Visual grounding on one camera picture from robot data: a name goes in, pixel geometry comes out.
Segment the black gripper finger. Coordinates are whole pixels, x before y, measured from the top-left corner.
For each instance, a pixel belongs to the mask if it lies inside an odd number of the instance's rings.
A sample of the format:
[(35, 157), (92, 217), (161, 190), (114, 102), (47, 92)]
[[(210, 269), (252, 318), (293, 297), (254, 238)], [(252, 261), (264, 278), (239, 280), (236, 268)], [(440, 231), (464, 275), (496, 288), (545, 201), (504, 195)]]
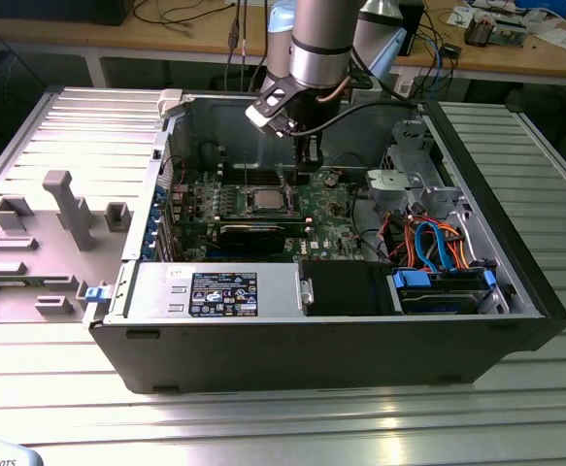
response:
[(321, 133), (294, 139), (294, 183), (296, 185), (308, 183), (313, 173), (322, 166), (321, 141)]

